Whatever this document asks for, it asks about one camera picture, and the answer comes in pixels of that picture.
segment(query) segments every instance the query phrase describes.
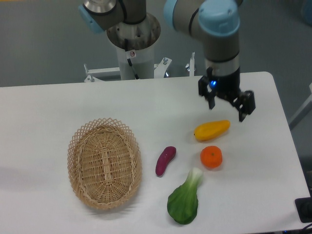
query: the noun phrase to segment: black cable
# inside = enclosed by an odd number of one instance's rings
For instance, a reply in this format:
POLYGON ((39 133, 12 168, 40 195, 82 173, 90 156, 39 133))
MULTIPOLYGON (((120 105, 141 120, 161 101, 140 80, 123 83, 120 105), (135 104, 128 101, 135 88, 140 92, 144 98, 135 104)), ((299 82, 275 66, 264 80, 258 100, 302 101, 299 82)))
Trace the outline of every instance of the black cable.
POLYGON ((310 223, 309 225, 305 226, 303 229, 300 230, 300 234, 311 234, 312 233, 312 229, 309 228, 312 226, 312 223, 310 223))
POLYGON ((312 226, 312 223, 310 223, 309 225, 305 226, 303 229, 301 230, 306 230, 307 228, 311 227, 312 226))
MULTIPOLYGON (((128 41, 127 39, 125 39, 125 52, 128 51, 128 43, 129 43, 129 41, 128 41)), ((132 72, 133 72, 133 75, 135 76, 135 78, 136 78, 136 79, 140 79, 140 78, 138 77, 138 75, 137 75, 137 72, 136 72, 134 66, 132 65, 131 59, 128 58, 127 61, 128 61, 129 66, 130 66, 131 69, 132 69, 132 72)))

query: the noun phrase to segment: purple sweet potato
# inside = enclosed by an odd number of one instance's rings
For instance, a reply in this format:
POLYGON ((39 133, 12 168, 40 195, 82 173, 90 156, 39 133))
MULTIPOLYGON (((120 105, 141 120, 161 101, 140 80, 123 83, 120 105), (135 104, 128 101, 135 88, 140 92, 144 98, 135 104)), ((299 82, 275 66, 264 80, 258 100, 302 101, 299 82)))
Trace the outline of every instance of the purple sweet potato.
POLYGON ((164 149, 161 155, 158 158, 156 164, 156 175, 162 176, 165 173, 165 170, 171 162, 172 159, 176 156, 176 148, 173 146, 168 146, 164 149))

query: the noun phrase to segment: blue led light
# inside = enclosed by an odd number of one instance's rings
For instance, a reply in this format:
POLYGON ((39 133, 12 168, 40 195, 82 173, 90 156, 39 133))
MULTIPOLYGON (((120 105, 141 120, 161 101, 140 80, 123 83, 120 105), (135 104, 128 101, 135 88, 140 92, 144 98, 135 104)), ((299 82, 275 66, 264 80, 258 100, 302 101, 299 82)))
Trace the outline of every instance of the blue led light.
POLYGON ((211 85, 212 87, 214 87, 214 86, 216 85, 216 81, 215 81, 215 80, 210 81, 210 85, 211 85))

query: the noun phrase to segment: wicker basket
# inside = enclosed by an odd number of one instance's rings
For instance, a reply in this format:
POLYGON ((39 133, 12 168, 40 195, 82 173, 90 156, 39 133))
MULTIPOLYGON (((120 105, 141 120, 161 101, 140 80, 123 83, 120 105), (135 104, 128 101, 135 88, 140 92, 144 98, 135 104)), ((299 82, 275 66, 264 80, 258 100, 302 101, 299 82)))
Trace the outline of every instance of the wicker basket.
POLYGON ((141 182, 142 166, 132 131, 116 119, 82 126, 68 149, 68 173, 76 196, 107 210, 131 198, 141 182))

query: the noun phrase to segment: gray floor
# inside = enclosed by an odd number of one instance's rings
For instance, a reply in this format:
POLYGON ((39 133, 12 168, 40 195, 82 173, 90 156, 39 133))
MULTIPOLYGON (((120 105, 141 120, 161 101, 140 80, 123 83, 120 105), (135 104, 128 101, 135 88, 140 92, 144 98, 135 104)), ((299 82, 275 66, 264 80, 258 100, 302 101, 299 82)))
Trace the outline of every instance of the gray floor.
MULTIPOLYGON (((0 87, 83 82, 89 69, 116 67, 104 34, 94 35, 78 14, 81 0, 0 2, 0 87)), ((147 0, 162 33, 156 62, 173 59, 172 76, 185 76, 195 51, 197 75, 204 74, 200 43, 164 22, 165 0, 147 0)), ((302 0, 245 0, 240 7, 242 72, 273 74, 289 119, 311 94, 312 26, 300 16, 302 0)), ((292 131, 304 170, 312 170, 312 112, 292 131)))

